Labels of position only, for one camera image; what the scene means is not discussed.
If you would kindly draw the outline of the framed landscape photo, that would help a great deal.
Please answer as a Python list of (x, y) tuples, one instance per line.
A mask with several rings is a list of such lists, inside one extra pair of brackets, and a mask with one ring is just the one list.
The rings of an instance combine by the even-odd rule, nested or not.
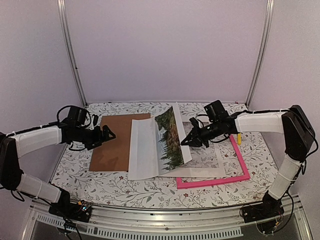
[(129, 180), (155, 177), (190, 178), (183, 167), (192, 160), (190, 148), (181, 145), (186, 137), (178, 104), (164, 113), (131, 122)]

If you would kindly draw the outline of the pink wooden photo frame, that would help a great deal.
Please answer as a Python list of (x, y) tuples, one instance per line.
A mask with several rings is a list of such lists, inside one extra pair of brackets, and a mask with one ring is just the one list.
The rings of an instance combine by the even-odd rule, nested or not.
[(203, 187), (212, 187), (217, 185), (225, 185), (236, 182), (242, 182), (249, 180), (250, 174), (249, 170), (245, 164), (241, 151), (239, 149), (239, 145), (235, 138), (231, 135), (229, 137), (230, 142), (233, 146), (233, 149), (236, 153), (237, 159), (239, 161), (240, 167), (242, 169), (243, 175), (241, 176), (232, 176), (227, 178), (219, 178), (219, 179), (211, 179), (211, 180), (202, 180), (202, 181), (192, 181), (192, 182), (184, 182), (181, 177), (176, 178), (176, 187), (178, 190), (180, 189), (192, 189), (192, 188), (203, 188)]

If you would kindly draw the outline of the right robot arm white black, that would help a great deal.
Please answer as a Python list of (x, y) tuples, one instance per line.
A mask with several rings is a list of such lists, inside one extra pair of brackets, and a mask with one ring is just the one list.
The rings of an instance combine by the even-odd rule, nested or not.
[(196, 117), (190, 118), (192, 129), (181, 141), (182, 146), (208, 147), (215, 138), (235, 134), (261, 133), (273, 157), (278, 160), (278, 173), (264, 195), (258, 213), (269, 218), (278, 210), (278, 203), (299, 174), (305, 174), (308, 158), (315, 154), (320, 144), (316, 132), (300, 105), (267, 110), (241, 110), (229, 114), (220, 100), (204, 107), (209, 123), (200, 126)]

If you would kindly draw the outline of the white photo mat board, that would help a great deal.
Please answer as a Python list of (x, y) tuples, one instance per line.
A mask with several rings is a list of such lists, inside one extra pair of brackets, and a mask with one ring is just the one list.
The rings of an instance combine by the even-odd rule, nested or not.
[(167, 123), (157, 122), (157, 175), (174, 178), (221, 178), (225, 170), (214, 148), (181, 145), (179, 134), (186, 137), (183, 122), (171, 119)]

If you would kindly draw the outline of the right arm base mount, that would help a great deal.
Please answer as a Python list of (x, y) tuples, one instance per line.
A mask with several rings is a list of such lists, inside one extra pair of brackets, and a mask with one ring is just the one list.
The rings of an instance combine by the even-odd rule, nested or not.
[(267, 191), (262, 202), (256, 205), (245, 204), (239, 210), (239, 215), (245, 223), (265, 220), (280, 216), (284, 213), (281, 199), (275, 199)]

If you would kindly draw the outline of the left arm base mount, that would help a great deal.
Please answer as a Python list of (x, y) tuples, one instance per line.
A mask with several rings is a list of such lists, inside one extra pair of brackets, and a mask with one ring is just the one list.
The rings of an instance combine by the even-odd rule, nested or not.
[(92, 204), (85, 200), (71, 202), (70, 193), (62, 188), (57, 203), (51, 203), (48, 212), (69, 220), (88, 223), (92, 215)]

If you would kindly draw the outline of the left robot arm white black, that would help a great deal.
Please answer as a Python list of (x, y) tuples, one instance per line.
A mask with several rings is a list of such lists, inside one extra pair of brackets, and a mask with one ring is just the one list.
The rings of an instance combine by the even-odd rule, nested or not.
[(39, 150), (61, 144), (72, 146), (80, 143), (85, 150), (92, 150), (114, 140), (116, 135), (107, 125), (99, 126), (99, 117), (85, 108), (66, 105), (60, 109), (61, 112), (64, 110), (68, 110), (64, 119), (57, 113), (56, 120), (48, 124), (0, 134), (0, 187), (54, 203), (55, 209), (63, 217), (70, 217), (75, 210), (74, 205), (66, 200), (70, 197), (69, 193), (26, 174), (20, 166), (20, 160)]

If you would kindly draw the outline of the yellow handled screwdriver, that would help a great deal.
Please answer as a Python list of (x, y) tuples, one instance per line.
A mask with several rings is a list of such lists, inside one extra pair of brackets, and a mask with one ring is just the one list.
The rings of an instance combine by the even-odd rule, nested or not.
[(237, 144), (240, 146), (242, 144), (242, 134), (238, 133), (237, 134)]

